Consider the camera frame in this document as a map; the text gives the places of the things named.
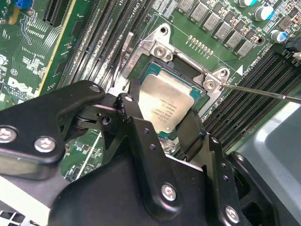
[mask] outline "screwdriver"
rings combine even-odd
[[[246,87],[234,86],[234,85],[229,85],[229,84],[222,84],[222,86],[230,88],[230,89],[236,89],[236,90],[240,90],[240,91],[244,91],[244,92],[248,92],[248,93],[254,93],[254,94],[258,94],[258,95],[276,98],[279,100],[284,100],[284,101],[288,101],[288,102],[294,102],[297,104],[301,104],[301,99],[285,96],[285,95],[278,94],[278,93],[271,93],[271,92],[267,92],[267,91],[263,91],[263,90],[250,89],[250,88],[246,88]]]

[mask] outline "silver bracket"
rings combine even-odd
[[[161,24],[144,40],[140,41],[138,48],[133,53],[128,64],[126,65],[122,76],[127,79],[132,69],[138,62],[140,56],[145,54],[147,56],[153,55],[161,59],[165,63],[172,61],[173,56],[178,56],[181,60],[185,61],[202,74],[207,75],[210,72],[200,64],[192,60],[190,57],[182,53],[180,50],[169,44],[171,36],[171,28],[168,24]]]
[[[199,111],[198,115],[201,117],[205,114],[210,106],[220,97],[223,86],[222,84],[226,83],[228,77],[230,75],[230,71],[228,68],[220,68],[212,74],[208,74],[207,76],[199,75],[193,78],[193,81],[207,91],[207,95],[210,99],[204,104],[204,106]]]
[[[221,68],[210,73],[206,68],[172,46],[169,43],[170,37],[171,28],[168,24],[164,23],[150,33],[144,40],[141,40],[138,48],[135,50],[128,64],[125,66],[122,76],[125,79],[128,78],[142,54],[147,56],[153,55],[165,63],[172,61],[174,56],[178,56],[181,60],[197,69],[201,74],[200,76],[195,77],[193,81],[204,87],[207,91],[207,95],[210,97],[210,100],[206,102],[199,112],[199,116],[202,116],[221,95],[223,89],[221,84],[226,83],[230,75],[230,71],[228,68]]]

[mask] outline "electrolytic capacitor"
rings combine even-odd
[[[275,42],[283,43],[287,40],[287,34],[278,30],[273,30],[269,34],[269,38]]]
[[[272,6],[260,6],[254,11],[255,20],[270,20],[274,15],[274,9]]]
[[[257,2],[257,0],[238,0],[240,7],[252,6]]]

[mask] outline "black dimm slot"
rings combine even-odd
[[[74,76],[74,79],[73,79],[72,82],[79,81],[80,78],[82,77],[83,71],[88,69],[88,68],[86,68],[86,64],[88,63],[88,61],[91,57],[91,53],[93,52],[93,49],[94,49],[94,48],[91,47],[91,44],[96,43],[99,40],[100,35],[104,32],[104,28],[107,26],[107,24],[110,20],[110,17],[112,15],[117,3],[118,3],[118,0],[113,0],[113,1],[110,2],[107,10],[105,11],[103,19],[101,20],[100,24],[98,25],[98,29],[96,30],[96,33],[93,35],[93,39],[87,45],[85,55],[88,56],[88,57],[85,56],[85,61],[81,62],[81,65],[80,65],[78,71],[76,72],[76,75]]]
[[[114,33],[112,34],[112,37],[109,41],[109,43],[107,43],[107,45],[105,46],[105,51],[104,53],[101,55],[101,58],[106,58],[105,56],[108,55],[108,53],[111,51],[111,49],[113,48],[114,44],[116,43],[118,37],[120,36],[120,33],[122,31],[122,29],[124,28],[124,26],[126,25],[126,22],[128,20],[129,15],[132,13],[134,6],[135,6],[136,1],[135,0],[131,0],[128,5],[126,10],[124,10],[121,19],[117,25],[117,28],[114,30]],[[90,81],[94,81],[95,78],[97,77],[99,70],[95,71],[93,70],[94,73],[91,73],[89,76],[89,80]]]
[[[289,92],[291,92],[293,90],[293,88],[298,85],[301,82],[301,77],[297,77],[295,78],[290,84],[289,86],[286,87],[286,89],[283,91],[284,95],[287,95]],[[241,139],[241,137],[251,128],[253,128],[262,118],[263,116],[265,116],[268,112],[270,112],[279,102],[280,100],[277,99],[273,99],[273,98],[267,98],[268,101],[266,101],[267,103],[269,103],[268,105],[266,105],[264,107],[264,109],[262,109],[257,115],[256,117],[254,117],[250,122],[248,122],[247,126],[240,131],[240,133],[236,134],[234,137],[230,137],[228,140],[226,140],[225,146],[223,147],[224,151],[229,150],[239,139]]]
[[[282,93],[285,95],[287,95],[295,87],[295,85],[300,82],[300,78],[296,78],[296,79],[290,78],[290,80],[293,81],[282,85],[281,88],[278,89],[278,90],[282,90]],[[230,147],[229,146],[230,143],[233,144],[233,142],[238,141],[249,129],[253,128],[262,119],[262,117],[265,116],[265,114],[271,111],[280,102],[280,100],[273,99],[270,97],[265,97],[265,98],[266,98],[265,105],[262,105],[261,108],[257,109],[257,111],[254,113],[255,116],[251,118],[247,118],[245,120],[245,123],[241,125],[241,127],[243,128],[240,131],[237,131],[235,134],[232,134],[225,141],[223,141],[224,146],[226,147],[225,150],[227,150]]]
[[[281,60],[278,63],[278,67],[272,68],[268,75],[265,75],[262,80],[258,80],[259,84],[254,86],[254,89],[265,90],[265,87],[272,82],[276,75],[283,70],[285,67],[285,61]],[[232,108],[232,112],[228,115],[223,115],[220,118],[218,125],[214,128],[214,130],[210,130],[209,132],[214,134],[215,136],[219,136],[219,134],[223,133],[223,131],[228,128],[228,124],[235,120],[235,118],[245,110],[247,105],[255,98],[255,95],[250,93],[243,92],[242,93],[242,101],[237,101]]]
[[[280,84],[285,84],[292,75],[295,74],[295,71],[291,68],[289,69],[284,75],[280,77],[280,79],[277,82],[274,82],[273,85],[267,90],[268,92],[278,92],[279,90],[279,85]],[[248,105],[246,105],[247,110],[242,112],[243,114],[238,117],[238,120],[235,122],[235,124],[229,124],[227,127],[227,131],[222,133],[222,136],[217,135],[217,137],[220,137],[220,140],[225,140],[225,138],[228,136],[229,133],[237,130],[240,125],[243,125],[245,121],[248,119],[248,115],[254,115],[258,109],[261,108],[263,104],[266,103],[266,101],[269,99],[269,97],[264,97],[264,96],[259,96],[252,94],[252,102],[249,102]]]
[[[259,62],[255,69],[245,76],[239,83],[240,86],[251,88],[254,82],[256,82],[266,70],[278,59],[276,54],[269,54],[263,62]],[[220,104],[218,109],[213,111],[211,116],[204,122],[205,128],[209,131],[211,128],[217,124],[220,118],[225,115],[232,106],[242,97],[243,93],[237,90],[232,90],[225,100]]]
[[[76,47],[72,53],[72,57],[69,58],[67,66],[65,67],[62,75],[62,79],[60,81],[61,86],[69,85],[72,83],[76,71],[79,67],[79,64],[84,57],[84,53],[86,51],[87,45],[90,43],[91,38],[94,35],[95,29],[99,24],[103,14],[108,6],[110,0],[96,0],[93,7],[91,7],[91,11],[89,12],[88,20],[85,22],[84,29],[82,30]]]
[[[253,83],[253,76],[250,76],[250,74],[255,74],[258,76],[262,75],[265,70],[267,70],[267,67],[273,64],[273,62],[277,59],[277,55],[275,54],[269,54],[267,58],[261,63],[259,62],[254,69],[254,72],[251,71],[247,76],[245,76],[242,81],[239,83],[240,86],[248,87],[248,85]],[[232,92],[225,98],[225,100],[220,104],[220,107],[217,109],[217,111],[214,111],[213,114],[206,120],[205,125],[209,126],[209,123],[212,121],[214,122],[216,116],[220,113],[223,113],[224,111],[227,111],[227,109],[223,109],[224,106],[229,106],[229,103],[231,103],[233,100],[235,100],[240,92],[236,90],[232,90]]]
[[[136,35],[138,30],[140,29],[142,23],[145,21],[146,16],[148,15],[152,5],[154,4],[156,0],[150,0],[146,6],[143,7],[143,13],[140,16],[140,18],[136,21],[134,24],[133,34]]]
[[[127,20],[127,23],[125,24],[125,27],[122,26],[120,29],[122,29],[119,32],[119,35],[117,36],[117,39],[112,42],[113,46],[116,44],[116,42],[118,41],[119,37],[122,35],[121,39],[119,40],[119,44],[116,47],[116,49],[112,52],[112,50],[108,50],[106,52],[104,52],[104,54],[102,55],[102,59],[101,62],[102,64],[105,62],[106,58],[111,55],[110,57],[110,62],[108,64],[108,67],[106,68],[106,71],[104,72],[104,74],[107,74],[108,70],[110,69],[111,65],[113,64],[113,62],[116,60],[118,54],[121,51],[121,48],[127,38],[127,34],[132,30],[134,23],[136,22],[137,18],[139,17],[139,15],[141,14],[141,11],[145,5],[145,3],[147,2],[147,0],[143,0],[141,1],[139,4],[139,7],[136,8],[135,11],[132,12],[130,18]],[[108,85],[109,82],[109,78],[107,79],[107,81],[104,83],[102,82],[101,86],[102,87],[106,87]]]
[[[127,4],[128,0],[123,0],[122,3],[121,3],[121,8],[119,9],[117,15],[115,16],[114,18],[114,21],[112,23],[112,25],[110,26],[106,36],[105,36],[105,39],[103,40],[103,43],[102,45],[105,45],[108,41],[108,39],[110,38],[111,36],[111,33],[113,32],[115,26],[116,26],[116,23],[118,22],[119,18],[120,18],[120,15],[122,14],[126,4]],[[95,45],[97,44],[100,36],[103,35],[103,29],[102,30],[98,30],[96,35],[95,35],[95,38],[93,39],[93,41],[91,42],[91,45],[90,45],[90,48],[93,50],[95,48]]]
[[[87,30],[88,25],[91,23],[92,15],[94,15],[94,13],[97,10],[99,4],[100,4],[100,0],[94,0],[93,5],[91,6],[90,11],[88,13],[88,15],[90,15],[90,16],[85,21],[85,24],[83,26],[84,29],[82,29],[81,32],[80,32],[80,34],[79,34],[79,38],[76,41],[76,44],[75,44],[75,47],[74,47],[73,52],[71,54],[71,57],[69,58],[69,60],[68,60],[68,62],[66,64],[66,67],[65,67],[65,69],[64,69],[64,71],[62,73],[62,77],[61,77],[61,79],[60,79],[60,81],[59,81],[59,83],[57,85],[58,88],[61,88],[64,85],[65,81],[67,80],[70,68],[72,66],[72,62],[74,61],[74,58],[76,57],[76,53],[79,50],[80,43],[82,42],[84,36],[86,35],[85,31]]]
[[[116,26],[117,22],[119,21],[119,18],[121,16],[127,2],[128,2],[128,0],[122,1],[122,4],[120,5],[120,9],[119,9],[117,15],[114,17],[114,20],[111,19],[110,23],[108,23],[108,22],[103,23],[103,25],[100,27],[100,29],[98,29],[96,36],[93,38],[93,41],[91,42],[91,45],[89,46],[89,48],[90,48],[89,52],[91,54],[94,53],[97,45],[99,45],[99,42],[101,40],[103,40],[103,41],[102,41],[99,49],[97,50],[97,54],[96,54],[95,59],[93,60],[92,64],[86,68],[86,70],[88,70],[88,72],[87,72],[87,76],[84,79],[88,79],[91,72],[95,68],[98,58],[101,55],[101,53],[103,52],[104,47],[107,44],[109,38],[111,37],[111,34],[114,31],[115,26]]]
[[[109,63],[106,71],[105,71],[105,74],[107,75],[107,71],[110,69],[110,67],[112,66],[113,62],[117,59],[117,56],[118,54],[120,53],[121,51],[121,48],[122,48],[122,45],[124,44],[126,38],[127,38],[127,34],[131,31],[131,29],[133,28],[133,25],[135,24],[135,22],[137,21],[139,15],[141,14],[141,11],[143,10],[143,7],[145,5],[147,1],[143,1],[141,4],[140,4],[140,7],[136,10],[136,13],[134,15],[134,18],[130,21],[130,24],[129,26],[126,27],[126,29],[122,32],[123,33],[123,36],[122,36],[122,39],[120,41],[121,45],[119,45],[116,50],[112,53],[112,57],[111,57],[111,62]],[[103,83],[103,87],[107,87],[108,83],[110,81],[110,78],[107,79],[107,81],[105,83]]]

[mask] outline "silver screw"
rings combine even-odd
[[[133,99],[131,96],[126,96],[125,99],[126,99],[127,101],[130,101],[130,102],[133,102],[133,101],[134,101],[134,99]]]
[[[208,90],[215,89],[215,82],[211,79],[207,80],[205,86]]]
[[[167,56],[166,56],[166,59],[167,59],[167,60],[171,60],[171,59],[172,59],[172,56],[171,56],[171,55],[167,55]]]
[[[91,89],[92,91],[96,92],[96,93],[99,93],[99,92],[100,92],[100,89],[99,89],[98,86],[96,86],[96,85],[90,86],[90,89]]]
[[[239,216],[232,207],[226,206],[225,210],[226,210],[227,217],[229,218],[230,221],[232,221],[235,224],[239,223]]]
[[[17,133],[11,128],[0,128],[0,143],[12,142],[17,137]]]
[[[42,153],[48,153],[55,149],[55,141],[50,137],[41,137],[34,142],[34,148]]]
[[[175,192],[174,188],[167,184],[164,184],[162,186],[161,192],[164,198],[166,198],[169,201],[174,201],[177,197],[177,193]]]
[[[164,49],[162,46],[157,46],[154,49],[154,54],[155,54],[155,57],[161,59],[166,55],[166,49]]]
[[[215,142],[215,143],[219,143],[218,140],[215,137],[211,137],[211,139]]]
[[[238,158],[240,161],[244,161],[244,157],[241,156],[240,154],[237,154],[236,156],[237,156],[237,158]]]

